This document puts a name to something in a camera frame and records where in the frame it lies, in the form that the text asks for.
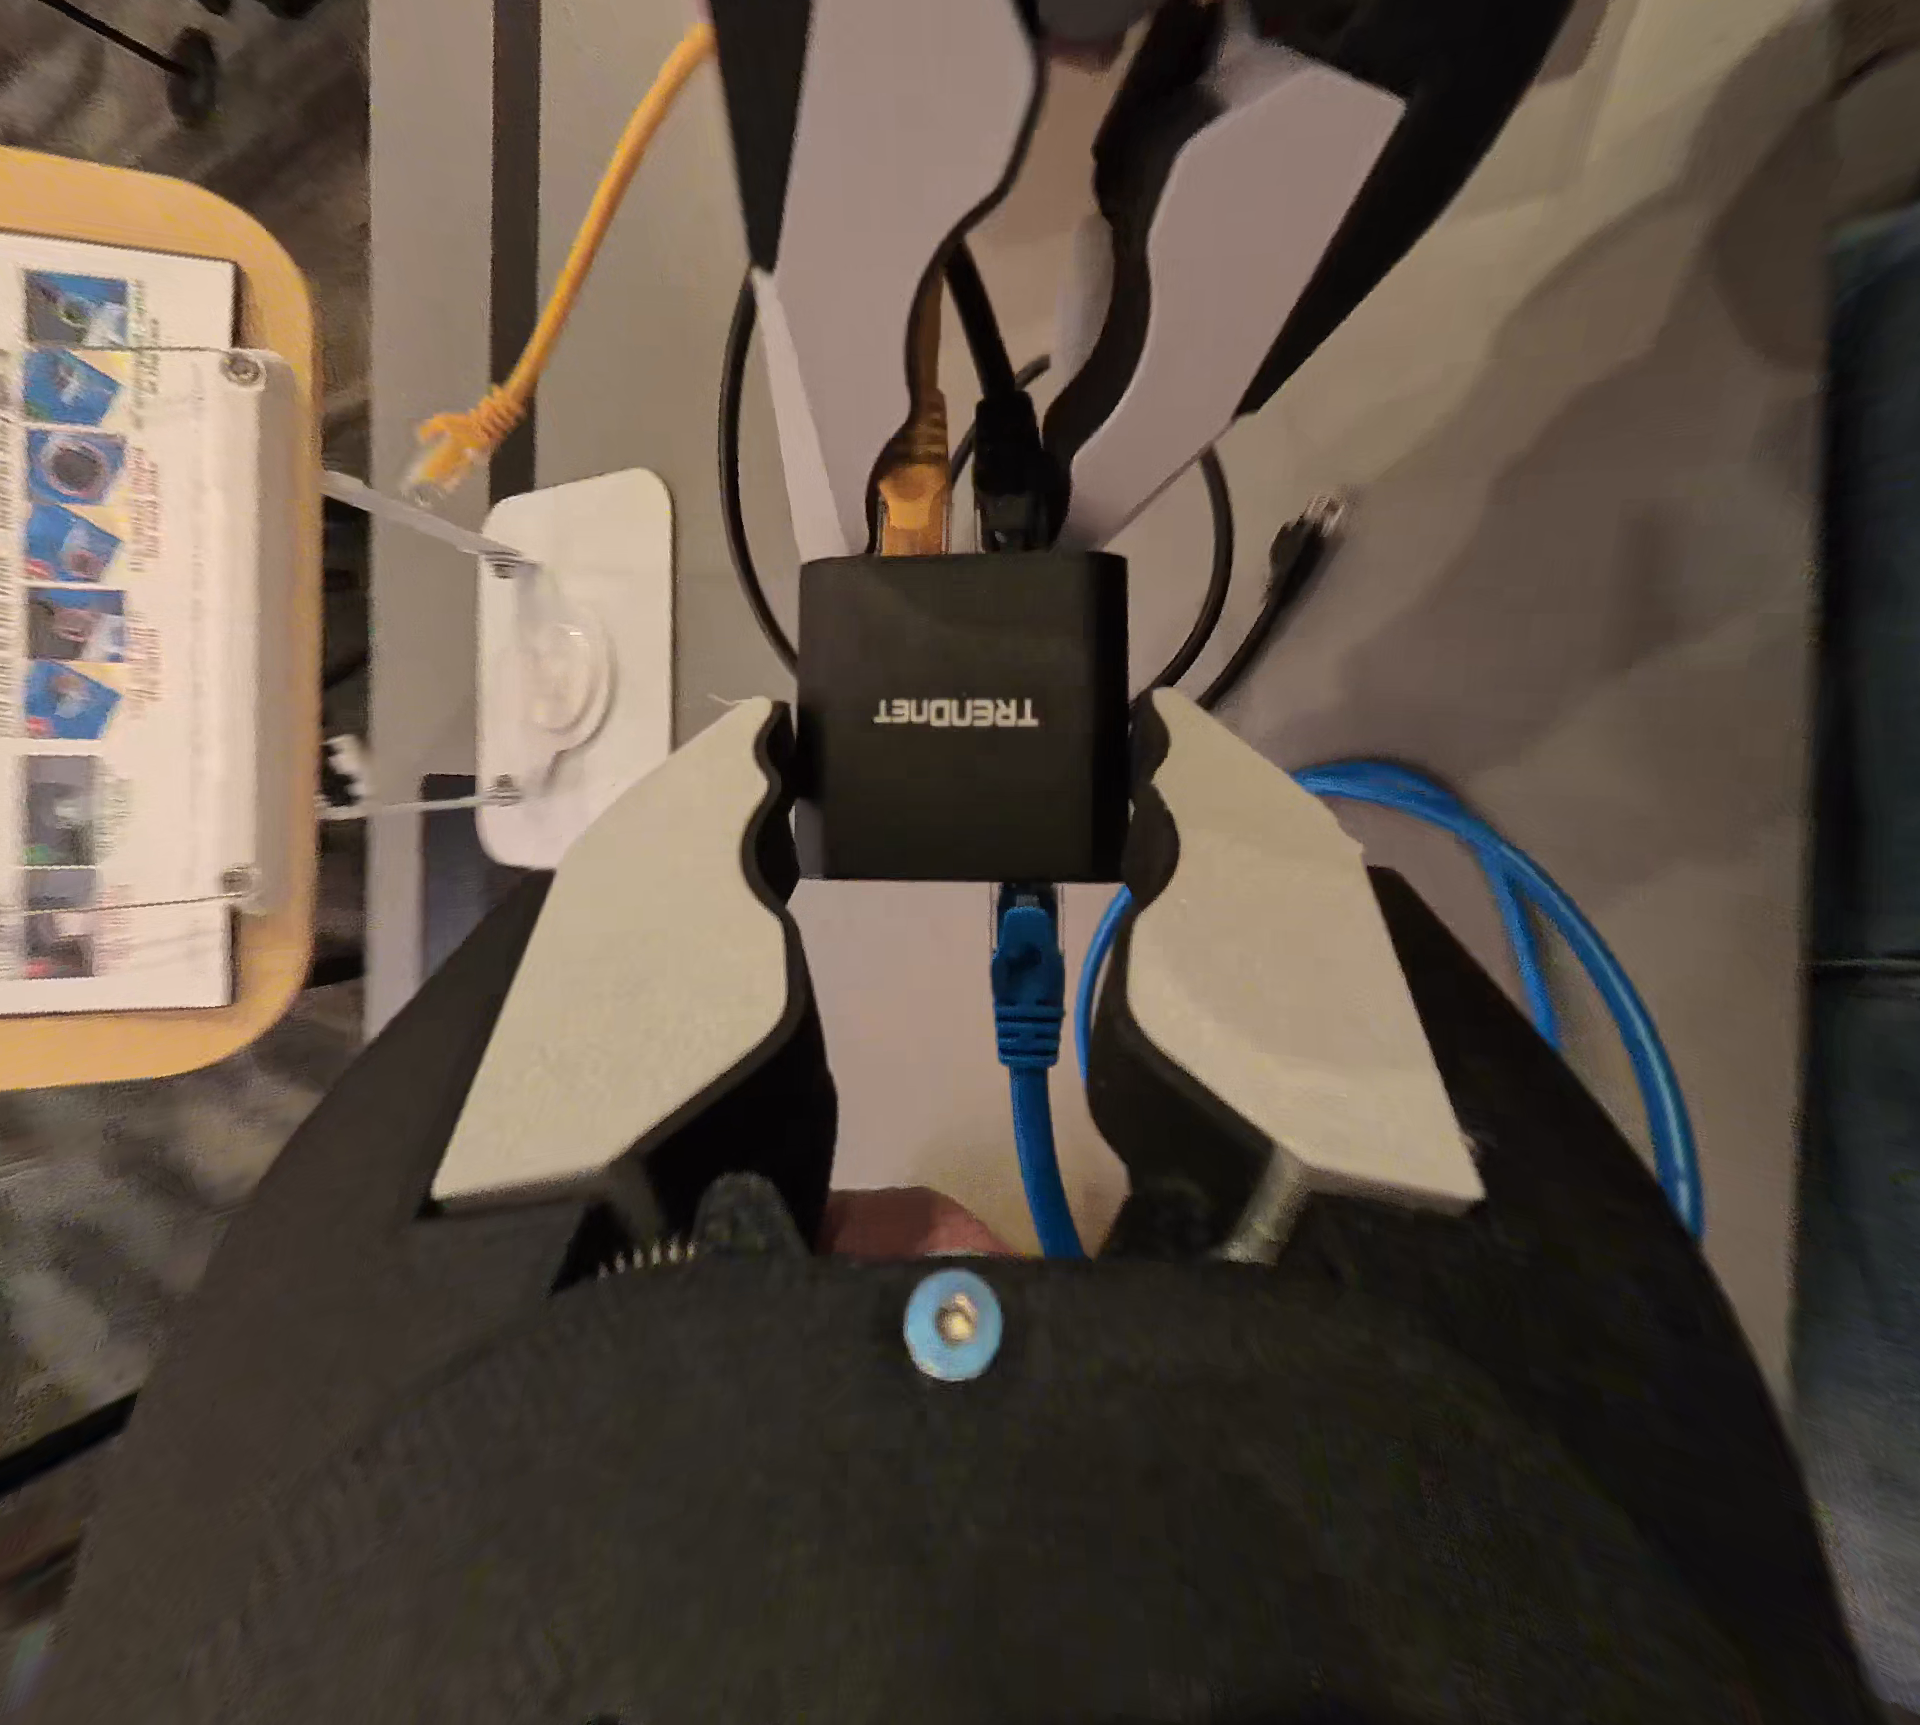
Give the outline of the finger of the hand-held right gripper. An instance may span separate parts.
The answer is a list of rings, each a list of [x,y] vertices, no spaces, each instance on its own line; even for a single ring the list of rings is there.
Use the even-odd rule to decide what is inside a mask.
[[[1234,427],[1404,110],[1261,35],[1246,0],[1153,18],[1096,135],[1061,290],[1042,422],[1061,541],[1111,541]]]
[[[1018,0],[809,0],[773,265],[752,269],[789,524],[866,544],[882,452],[937,390],[939,276],[1042,73]]]

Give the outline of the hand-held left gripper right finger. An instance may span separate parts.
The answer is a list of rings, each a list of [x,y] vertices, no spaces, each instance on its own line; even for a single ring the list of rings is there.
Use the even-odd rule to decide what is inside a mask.
[[[1274,1260],[1313,1199],[1441,1216],[1483,1185],[1360,846],[1185,697],[1136,721],[1092,1120],[1106,1257]]]

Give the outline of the person's leg in jeans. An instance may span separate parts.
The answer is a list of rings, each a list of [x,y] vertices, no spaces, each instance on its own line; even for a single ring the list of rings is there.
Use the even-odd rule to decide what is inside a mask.
[[[1798,1383],[1916,1468],[1916,207],[1836,241],[1823,471]]]

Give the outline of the printed instruction sheet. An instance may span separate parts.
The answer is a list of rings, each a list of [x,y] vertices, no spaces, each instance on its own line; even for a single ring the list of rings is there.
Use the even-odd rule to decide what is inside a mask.
[[[219,261],[3,233],[3,1016],[233,993],[248,412]]]

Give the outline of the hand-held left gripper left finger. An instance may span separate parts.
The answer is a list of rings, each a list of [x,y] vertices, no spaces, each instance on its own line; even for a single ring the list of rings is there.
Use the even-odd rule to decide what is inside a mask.
[[[430,1185],[653,1215],[642,1160],[818,1030],[786,704],[746,698],[565,848]]]

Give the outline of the black ethernet splitter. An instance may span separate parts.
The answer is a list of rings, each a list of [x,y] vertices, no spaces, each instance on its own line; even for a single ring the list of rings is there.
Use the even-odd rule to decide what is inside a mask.
[[[1130,825],[1122,557],[847,557],[806,563],[797,582],[806,877],[1115,881]]]

